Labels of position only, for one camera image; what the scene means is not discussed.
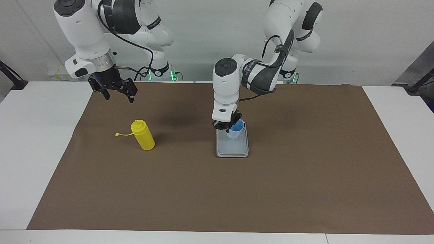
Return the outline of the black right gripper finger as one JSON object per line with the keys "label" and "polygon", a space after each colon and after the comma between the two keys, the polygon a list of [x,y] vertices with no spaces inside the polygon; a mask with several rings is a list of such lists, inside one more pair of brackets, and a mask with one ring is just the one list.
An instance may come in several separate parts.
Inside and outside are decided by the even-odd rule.
{"label": "black right gripper finger", "polygon": [[107,89],[102,87],[93,76],[88,78],[88,83],[94,92],[100,93],[102,96],[104,96],[105,100],[110,99],[110,94]]}
{"label": "black right gripper finger", "polygon": [[121,79],[116,82],[116,90],[125,96],[130,103],[133,103],[137,94],[137,87],[132,79]]}

